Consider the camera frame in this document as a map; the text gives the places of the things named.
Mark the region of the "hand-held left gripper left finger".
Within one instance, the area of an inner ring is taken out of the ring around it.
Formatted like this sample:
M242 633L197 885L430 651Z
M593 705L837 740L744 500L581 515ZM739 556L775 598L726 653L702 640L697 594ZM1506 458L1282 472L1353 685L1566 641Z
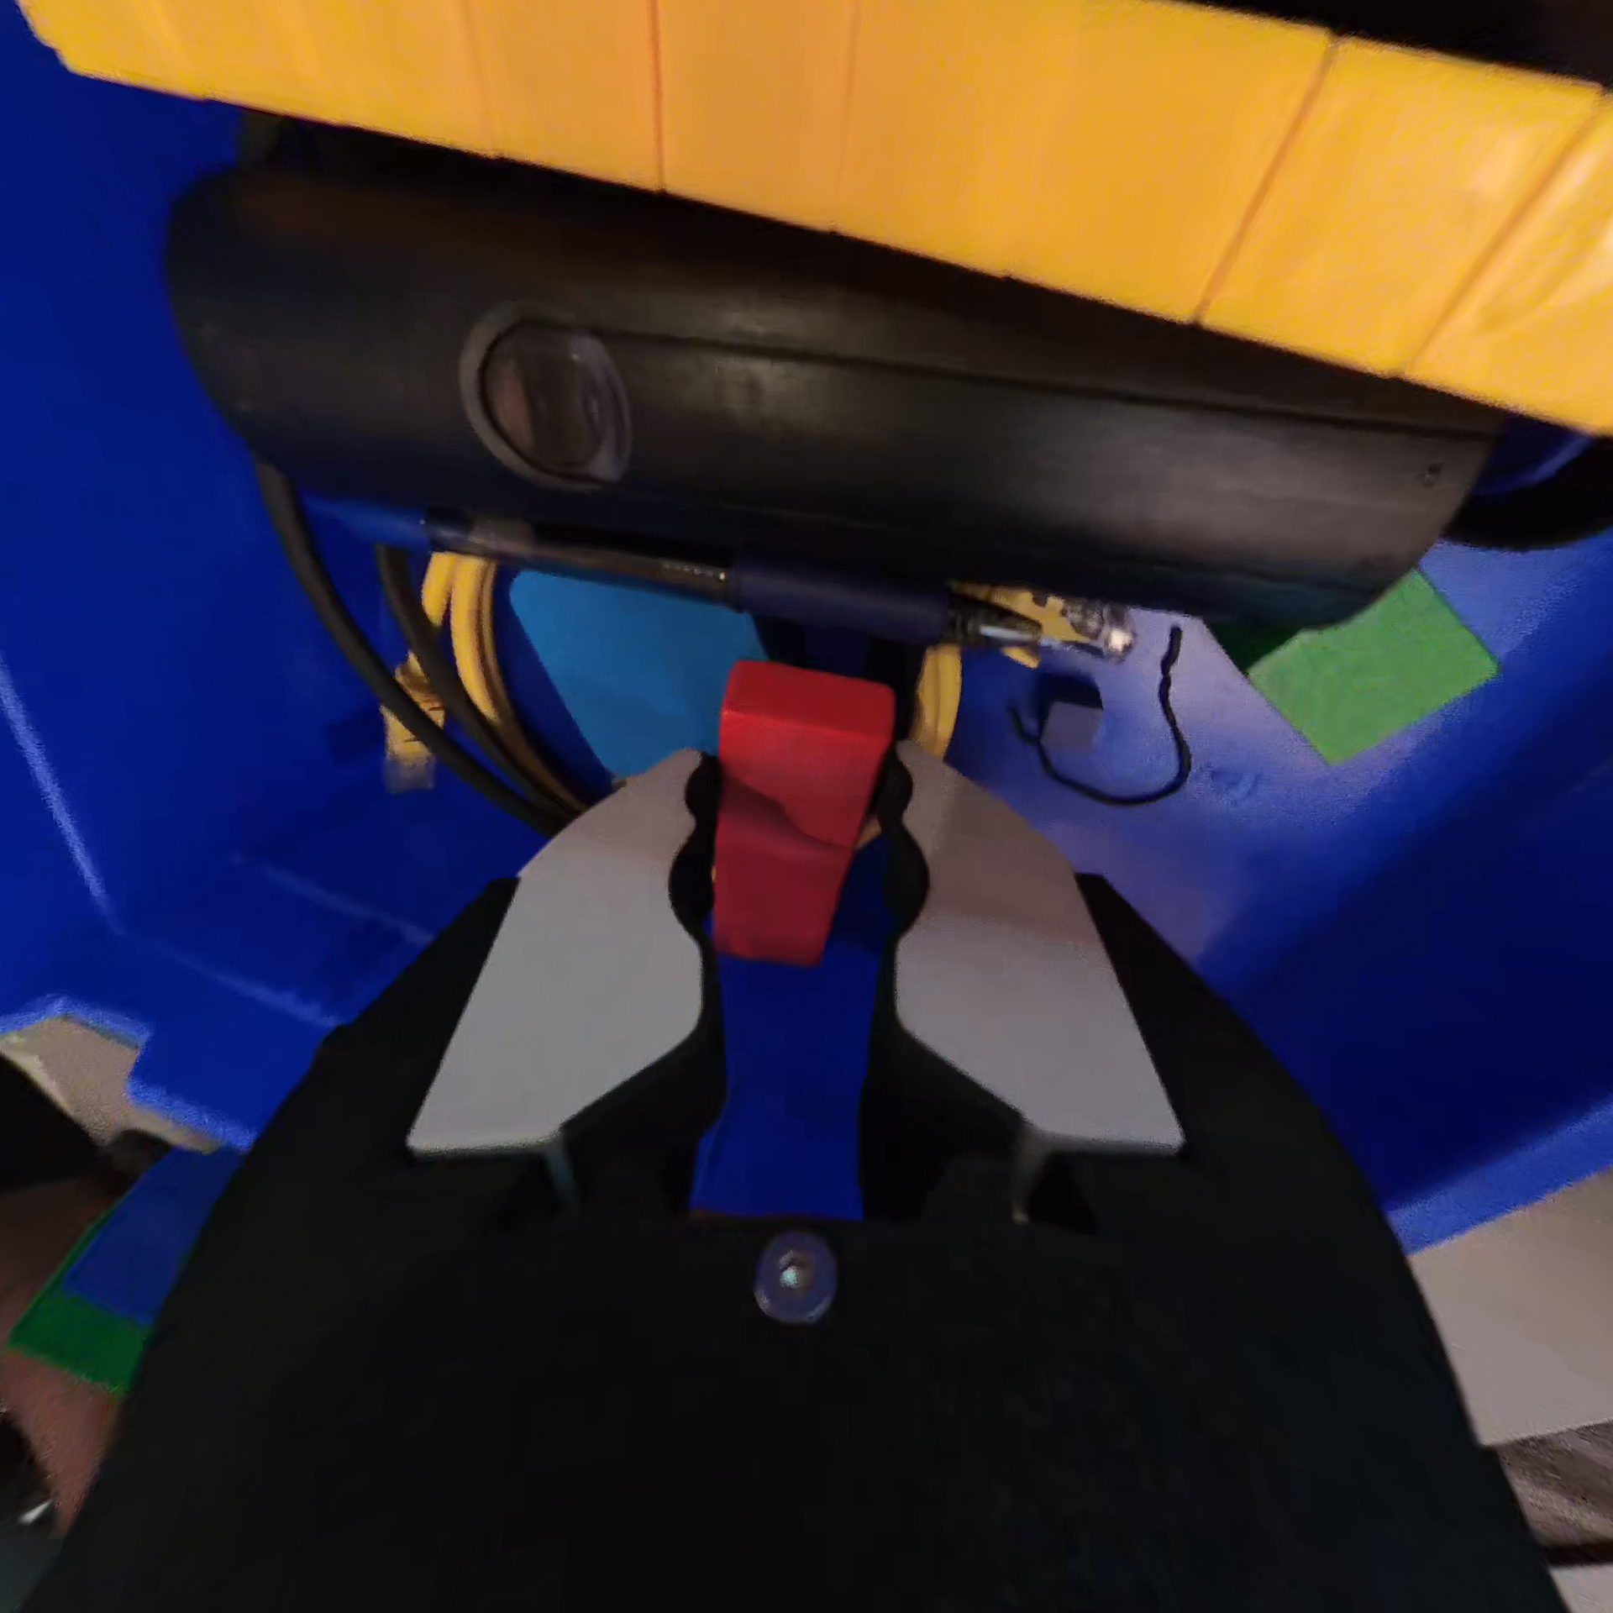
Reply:
M519 872L407 1135L413 1159L531 1155L575 1203L627 1162L687 1187L719 1103L707 959L676 910L706 762L677 749Z

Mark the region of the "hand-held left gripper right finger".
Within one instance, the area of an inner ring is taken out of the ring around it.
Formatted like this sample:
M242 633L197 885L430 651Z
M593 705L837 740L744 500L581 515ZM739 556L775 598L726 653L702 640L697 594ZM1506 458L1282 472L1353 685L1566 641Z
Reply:
M916 742L875 798L892 930L859 1097L870 1221L1097 1223L1091 1157L1183 1124L1062 851Z

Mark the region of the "red bar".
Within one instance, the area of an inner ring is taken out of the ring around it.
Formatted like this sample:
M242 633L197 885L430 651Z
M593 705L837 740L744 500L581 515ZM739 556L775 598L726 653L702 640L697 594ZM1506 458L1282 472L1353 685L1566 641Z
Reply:
M817 966L891 751L896 695L775 660L734 663L719 714L712 940Z

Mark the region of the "dark green cube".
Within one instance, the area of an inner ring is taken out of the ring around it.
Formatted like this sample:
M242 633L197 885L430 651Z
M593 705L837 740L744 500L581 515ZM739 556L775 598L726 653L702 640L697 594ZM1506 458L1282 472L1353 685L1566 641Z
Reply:
M1497 656L1413 571L1368 608L1264 648L1245 680L1326 762L1401 735L1499 675Z

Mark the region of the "black rounded object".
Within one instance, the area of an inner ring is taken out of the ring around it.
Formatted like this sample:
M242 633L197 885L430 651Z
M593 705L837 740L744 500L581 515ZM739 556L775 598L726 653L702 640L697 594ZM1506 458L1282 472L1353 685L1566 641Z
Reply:
M1326 625L1502 415L1222 332L560 173L215 171L165 273L311 493L644 547Z

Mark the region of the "light blue block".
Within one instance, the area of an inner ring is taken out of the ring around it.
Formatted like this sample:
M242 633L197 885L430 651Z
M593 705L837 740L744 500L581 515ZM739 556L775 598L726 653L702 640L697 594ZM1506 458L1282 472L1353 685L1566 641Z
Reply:
M640 774L679 751L714 754L736 663L761 660L749 616L718 603L523 571L509 603L603 769Z

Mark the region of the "yellow square bar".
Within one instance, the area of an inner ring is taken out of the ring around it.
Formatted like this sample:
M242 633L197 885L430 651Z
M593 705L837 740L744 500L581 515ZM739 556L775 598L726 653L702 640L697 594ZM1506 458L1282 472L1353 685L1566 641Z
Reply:
M1610 435L1610 90L1154 1L27 1L72 72L669 191Z

